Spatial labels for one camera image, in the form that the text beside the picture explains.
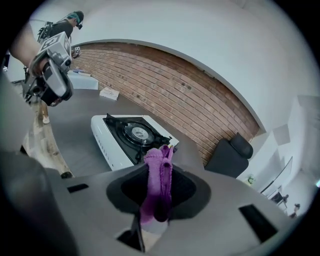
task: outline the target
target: white stove casing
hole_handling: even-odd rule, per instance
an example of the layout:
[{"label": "white stove casing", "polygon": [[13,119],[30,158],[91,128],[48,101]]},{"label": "white stove casing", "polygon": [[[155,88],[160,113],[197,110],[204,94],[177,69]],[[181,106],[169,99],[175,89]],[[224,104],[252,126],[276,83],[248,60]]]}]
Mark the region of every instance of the white stove casing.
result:
[{"label": "white stove casing", "polygon": [[[176,146],[178,140],[173,137],[167,130],[165,130],[160,124],[153,120],[149,115],[112,115],[114,118],[144,118],[159,134],[164,137],[171,137],[170,145]],[[131,162],[126,153],[122,150],[117,143],[114,136],[111,134],[106,123],[103,121],[106,118],[105,115],[95,115],[91,118],[91,130],[94,138],[100,147],[100,150],[110,166],[112,171],[120,170],[123,168],[131,167],[134,164]]]}]

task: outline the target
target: black office chair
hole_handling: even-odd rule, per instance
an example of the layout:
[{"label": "black office chair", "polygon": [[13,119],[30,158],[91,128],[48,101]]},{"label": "black office chair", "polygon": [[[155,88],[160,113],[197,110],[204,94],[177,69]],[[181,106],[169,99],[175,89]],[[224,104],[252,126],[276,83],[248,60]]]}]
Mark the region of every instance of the black office chair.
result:
[{"label": "black office chair", "polygon": [[209,172],[237,178],[249,165],[254,149],[237,133],[230,141],[223,138],[216,146],[204,169]]}]

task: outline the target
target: purple cloth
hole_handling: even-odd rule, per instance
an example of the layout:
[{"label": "purple cloth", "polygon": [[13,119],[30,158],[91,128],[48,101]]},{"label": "purple cloth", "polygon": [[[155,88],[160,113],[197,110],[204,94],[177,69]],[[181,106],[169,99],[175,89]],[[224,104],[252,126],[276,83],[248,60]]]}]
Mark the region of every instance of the purple cloth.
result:
[{"label": "purple cloth", "polygon": [[140,222],[146,224],[154,218],[159,222],[168,219],[171,209],[171,179],[173,146],[152,148],[144,156],[149,176],[147,194],[140,207]]}]

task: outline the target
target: brick wall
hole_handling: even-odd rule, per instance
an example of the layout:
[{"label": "brick wall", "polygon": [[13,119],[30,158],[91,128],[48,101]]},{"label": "brick wall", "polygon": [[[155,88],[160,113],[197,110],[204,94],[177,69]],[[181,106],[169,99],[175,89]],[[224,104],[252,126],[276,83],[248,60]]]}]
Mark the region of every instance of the brick wall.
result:
[{"label": "brick wall", "polygon": [[81,46],[73,66],[149,110],[197,143],[205,164],[221,138],[248,141],[259,126],[220,81],[191,63],[154,48],[126,43]]}]

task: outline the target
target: portable gas stove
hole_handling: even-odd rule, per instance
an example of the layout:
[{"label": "portable gas stove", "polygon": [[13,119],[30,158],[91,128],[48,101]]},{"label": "portable gas stove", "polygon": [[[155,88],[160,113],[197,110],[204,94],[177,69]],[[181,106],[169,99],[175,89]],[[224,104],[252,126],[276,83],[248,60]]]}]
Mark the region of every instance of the portable gas stove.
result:
[{"label": "portable gas stove", "polygon": [[179,142],[148,115],[95,115],[91,129],[112,171],[143,163],[152,148]]}]

